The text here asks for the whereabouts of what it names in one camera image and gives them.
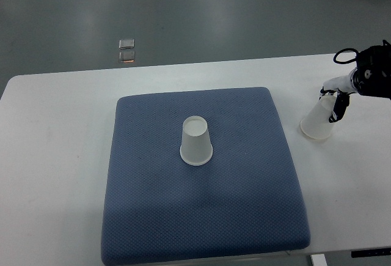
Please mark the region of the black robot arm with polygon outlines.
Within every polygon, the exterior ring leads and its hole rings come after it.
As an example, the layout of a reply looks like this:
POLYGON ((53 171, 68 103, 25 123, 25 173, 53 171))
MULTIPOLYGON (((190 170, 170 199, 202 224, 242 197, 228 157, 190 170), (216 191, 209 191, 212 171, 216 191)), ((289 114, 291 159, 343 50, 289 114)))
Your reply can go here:
POLYGON ((390 98, 390 43, 382 41, 363 51, 345 48, 338 51, 333 62, 346 65, 354 62, 356 67, 345 76, 332 78, 320 90, 320 97, 336 95, 334 107, 328 119, 330 123, 340 121, 350 103, 351 94, 366 97, 390 98))

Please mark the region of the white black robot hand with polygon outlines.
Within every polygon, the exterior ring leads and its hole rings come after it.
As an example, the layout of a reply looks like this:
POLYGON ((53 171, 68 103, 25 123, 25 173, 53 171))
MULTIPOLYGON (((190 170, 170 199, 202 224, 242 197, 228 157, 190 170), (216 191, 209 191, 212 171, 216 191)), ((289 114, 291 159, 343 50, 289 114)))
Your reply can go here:
POLYGON ((336 123, 343 119, 346 109, 350 103, 350 95, 345 92, 356 92, 351 75, 332 78, 323 83, 319 98, 327 95, 328 92, 339 92, 335 98, 334 107, 329 117, 329 123, 336 123))

